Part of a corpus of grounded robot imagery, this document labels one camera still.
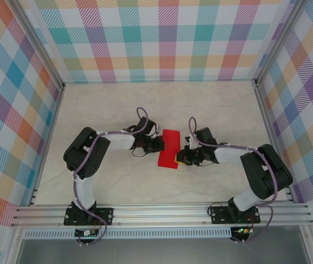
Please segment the grey metal panel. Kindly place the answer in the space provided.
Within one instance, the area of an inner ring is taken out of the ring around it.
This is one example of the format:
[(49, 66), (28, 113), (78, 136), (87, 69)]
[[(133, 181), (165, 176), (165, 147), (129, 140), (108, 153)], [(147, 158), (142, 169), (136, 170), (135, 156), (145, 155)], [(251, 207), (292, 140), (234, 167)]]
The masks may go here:
[(310, 264), (299, 244), (221, 239), (25, 240), (16, 264)]

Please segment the aluminium mounting rail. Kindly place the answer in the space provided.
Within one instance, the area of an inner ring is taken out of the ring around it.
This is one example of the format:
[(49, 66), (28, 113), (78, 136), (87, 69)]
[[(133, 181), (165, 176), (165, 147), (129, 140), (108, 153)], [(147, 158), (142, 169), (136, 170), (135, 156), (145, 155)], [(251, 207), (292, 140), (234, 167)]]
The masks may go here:
[[(210, 227), (208, 203), (101, 204), (113, 208), (112, 227)], [(19, 207), (12, 221), (13, 228), (63, 227), (66, 205), (33, 205)], [(304, 203), (276, 202), (260, 207), (260, 226), (312, 225), (313, 216)]]

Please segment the aluminium frame post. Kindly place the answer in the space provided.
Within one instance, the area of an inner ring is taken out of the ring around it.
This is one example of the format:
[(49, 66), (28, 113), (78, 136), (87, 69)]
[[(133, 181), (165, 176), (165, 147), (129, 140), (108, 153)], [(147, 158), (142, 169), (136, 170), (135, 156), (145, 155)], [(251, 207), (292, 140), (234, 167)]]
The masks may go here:
[(35, 28), (33, 27), (30, 19), (25, 13), (25, 10), (22, 8), (18, 0), (6, 0), (6, 3), (10, 7), (11, 11), (17, 18), (19, 24), (23, 28), (27, 38), (32, 44), (34, 50), (37, 52), (41, 58), (44, 66), (46, 67), (49, 75), (53, 79), (54, 83), (58, 85), (61, 91), (64, 91), (65, 84), (62, 78), (60, 77), (56, 67), (54, 66), (51, 58), (49, 57), (42, 41), (40, 40)]
[(262, 66), (258, 66), (257, 73), (252, 79), (252, 84), (255, 90), (260, 88), (265, 77), (268, 75), (276, 58), (278, 57), (279, 52), (286, 43), (294, 25), (296, 24), (308, 2), (309, 0), (294, 0), (294, 3), (291, 4), (292, 7), (290, 8), (289, 12), (284, 12), (282, 14), (281, 18), (285, 17), (284, 23), (280, 26), (278, 31), (277, 28), (275, 29), (273, 36), (276, 38), (274, 39), (274, 42), (271, 45), (271, 48), (265, 57)]

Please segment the red paper sheet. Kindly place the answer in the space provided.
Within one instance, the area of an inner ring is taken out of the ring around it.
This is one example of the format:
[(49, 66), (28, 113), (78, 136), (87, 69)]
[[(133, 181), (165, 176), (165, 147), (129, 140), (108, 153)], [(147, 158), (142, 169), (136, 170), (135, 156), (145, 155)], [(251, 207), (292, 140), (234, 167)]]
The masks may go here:
[(176, 155), (180, 151), (180, 132), (176, 130), (163, 130), (164, 150), (159, 154), (158, 166), (177, 169)]

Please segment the aluminium frame leg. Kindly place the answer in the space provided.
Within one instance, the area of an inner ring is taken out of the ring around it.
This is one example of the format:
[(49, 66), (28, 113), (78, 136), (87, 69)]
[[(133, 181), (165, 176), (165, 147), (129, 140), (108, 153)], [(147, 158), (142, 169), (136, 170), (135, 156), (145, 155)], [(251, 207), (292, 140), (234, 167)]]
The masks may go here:
[(304, 245), (310, 260), (310, 263), (313, 264), (313, 233), (309, 225), (301, 225), (300, 231), (303, 237)]
[(4, 260), (4, 264), (16, 264), (22, 240), (23, 240), (23, 231), (21, 229), (15, 229), (11, 237), (6, 259)]

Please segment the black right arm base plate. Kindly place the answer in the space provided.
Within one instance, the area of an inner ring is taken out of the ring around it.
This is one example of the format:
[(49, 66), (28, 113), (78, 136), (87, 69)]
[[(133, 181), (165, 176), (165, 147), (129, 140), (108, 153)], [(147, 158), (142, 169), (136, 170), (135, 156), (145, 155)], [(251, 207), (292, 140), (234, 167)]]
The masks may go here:
[(253, 206), (246, 211), (231, 213), (228, 206), (212, 206), (210, 208), (212, 224), (256, 224), (261, 223), (259, 210)]

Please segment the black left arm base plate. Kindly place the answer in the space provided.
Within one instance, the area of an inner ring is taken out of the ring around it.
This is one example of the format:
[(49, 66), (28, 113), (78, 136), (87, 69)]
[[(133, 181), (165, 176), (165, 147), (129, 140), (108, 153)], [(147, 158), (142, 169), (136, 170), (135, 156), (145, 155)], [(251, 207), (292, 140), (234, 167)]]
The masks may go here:
[[(108, 226), (112, 224), (113, 208), (96, 207), (89, 211), (102, 218)], [(70, 206), (65, 211), (63, 224), (65, 226), (94, 226), (102, 224), (102, 222), (84, 210)]]

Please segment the aluminium table side rail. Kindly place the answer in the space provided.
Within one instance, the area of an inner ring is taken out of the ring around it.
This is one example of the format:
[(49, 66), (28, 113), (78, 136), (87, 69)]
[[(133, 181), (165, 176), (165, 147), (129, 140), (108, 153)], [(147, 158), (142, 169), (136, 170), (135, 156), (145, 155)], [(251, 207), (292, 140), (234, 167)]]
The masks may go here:
[(32, 182), (32, 186), (30, 188), (29, 196), (26, 199), (26, 202), (24, 203), (25, 206), (31, 206), (32, 202), (34, 202), (34, 199), (36, 197), (35, 192), (37, 192), (37, 190), (39, 188), (39, 185), (40, 185), (40, 181), (41, 181), (41, 178), (42, 178), (43, 169), (45, 167), (47, 155), (48, 155), (48, 152), (49, 152), (49, 149), (50, 149), (50, 144), (51, 144), (51, 141), (52, 141), (52, 136), (53, 136), (53, 133), (54, 133), (55, 125), (56, 125), (57, 118), (58, 118), (58, 115), (59, 115), (59, 111), (60, 111), (60, 108), (61, 108), (61, 104), (62, 104), (62, 101), (63, 101), (65, 88), (66, 88), (66, 85), (64, 84), (62, 89), (61, 89), (61, 91), (60, 91), (60, 93), (59, 93), (59, 96), (58, 96), (57, 106), (56, 106), (54, 115), (53, 115), (52, 120), (51, 120), (50, 129), (49, 129), (49, 132), (48, 132), (48, 137), (47, 137), (47, 140), (46, 140), (44, 148), (43, 148), (43, 153), (42, 153), (42, 157), (41, 157), (40, 164), (39, 164), (39, 167), (38, 167), (38, 171), (36, 172), (35, 177), (34, 177), (34, 181)]
[(259, 105), (259, 109), (260, 109), (260, 112), (261, 112), (261, 115), (262, 115), (262, 118), (263, 118), (263, 122), (265, 124), (265, 128), (266, 128), (267, 135), (268, 135), (268, 138), (270, 140), (270, 143), (273, 146), (273, 148), (275, 149), (275, 151), (278, 153), (279, 157), (284, 162), (284, 158), (283, 158), (283, 155), (280, 153), (280, 149), (279, 149), (279, 146), (278, 146), (278, 141), (277, 141), (277, 138), (276, 138), (276, 133), (275, 133), (274, 127), (273, 127), (273, 125), (272, 125), (272, 123), (270, 121), (270, 115), (268, 113), (268, 110), (266, 109), (266, 104), (265, 104), (265, 102), (263, 100), (263, 96), (262, 96), (261, 90), (260, 90), (260, 88), (258, 87), (257, 83), (254, 80), (252, 80), (251, 84), (252, 84), (252, 88), (254, 90), (254, 94), (256, 96), (256, 99), (257, 99), (257, 102), (258, 102), (258, 105)]

